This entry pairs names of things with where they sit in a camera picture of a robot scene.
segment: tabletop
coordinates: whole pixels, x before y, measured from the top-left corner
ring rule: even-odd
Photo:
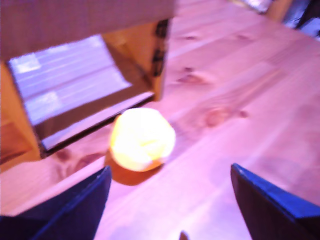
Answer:
[[[16,215],[109,165],[95,239],[249,240],[230,178],[238,163],[320,205],[320,42],[226,0],[180,0],[161,101],[176,132],[160,168],[119,167],[112,124],[0,175],[1,214]]]

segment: black plastic piece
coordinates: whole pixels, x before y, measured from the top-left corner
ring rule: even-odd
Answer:
[[[161,75],[165,64],[165,51],[156,49],[152,59],[152,72],[154,77]]]
[[[0,216],[1,240],[94,239],[111,179],[105,167],[18,216]]]
[[[159,21],[156,25],[155,35],[161,39],[165,39],[167,37],[169,20]]]
[[[320,207],[238,164],[231,166],[235,198],[253,240],[319,240]]]

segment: cardboard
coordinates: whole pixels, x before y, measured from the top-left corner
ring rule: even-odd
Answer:
[[[2,0],[1,60],[170,19],[173,0]]]

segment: wooden table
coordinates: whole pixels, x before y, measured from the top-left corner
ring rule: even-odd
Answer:
[[[230,179],[238,163],[320,205],[320,43],[226,0],[180,0],[159,110],[176,131],[168,163],[145,173],[110,157],[108,125],[1,173],[15,215],[104,165],[113,173],[97,240],[249,240]]]

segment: glowing ball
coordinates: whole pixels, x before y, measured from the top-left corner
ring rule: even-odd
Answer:
[[[121,167],[145,172],[163,164],[175,142],[175,130],[160,112],[139,107],[128,109],[116,118],[110,152]]]

